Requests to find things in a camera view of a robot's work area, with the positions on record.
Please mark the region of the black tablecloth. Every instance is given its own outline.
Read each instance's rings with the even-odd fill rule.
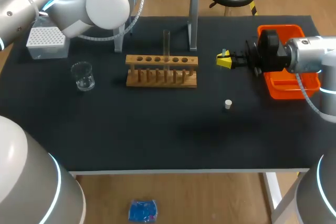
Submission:
[[[201,17],[198,51],[189,52],[186,18],[142,17],[122,54],[112,42],[77,38],[68,59],[43,61],[30,58],[22,38],[0,76],[0,115],[68,170],[309,168],[336,146],[336,126],[304,100],[273,100],[248,69],[215,65],[223,48],[242,50],[262,24],[318,34],[307,16]],[[125,54],[162,54],[163,29],[171,31],[171,55],[199,57],[197,89],[127,88]],[[96,80],[87,93],[77,92],[70,75],[83,60]]]

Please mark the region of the test tube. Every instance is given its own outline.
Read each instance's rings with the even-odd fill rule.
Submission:
[[[170,31],[169,30],[163,30],[163,60],[164,62],[169,61],[170,56]],[[169,71],[169,65],[165,64],[163,65],[163,70]]]

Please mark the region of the orange tray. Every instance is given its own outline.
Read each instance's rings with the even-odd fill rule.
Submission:
[[[263,25],[258,27],[258,36],[262,30],[276,30],[282,44],[291,38],[304,37],[301,27],[298,25]],[[272,98],[277,100],[304,99],[295,74],[287,72],[264,73],[266,84]],[[311,97],[320,90],[320,81],[317,73],[301,74],[302,84],[306,93]]]

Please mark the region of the robotic arm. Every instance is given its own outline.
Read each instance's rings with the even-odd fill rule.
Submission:
[[[262,31],[258,45],[247,43],[247,65],[256,72],[282,71],[297,74],[305,99],[325,120],[336,123],[336,37],[293,38],[282,45],[275,30]],[[309,100],[300,73],[322,71],[321,104]]]
[[[0,51],[47,12],[65,36],[76,37],[92,26],[116,29],[131,15],[137,0],[0,0]]]

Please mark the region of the white robotic arm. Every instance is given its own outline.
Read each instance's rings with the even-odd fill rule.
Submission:
[[[0,50],[47,12],[69,38],[92,26],[116,29],[131,15],[137,0],[0,0]]]

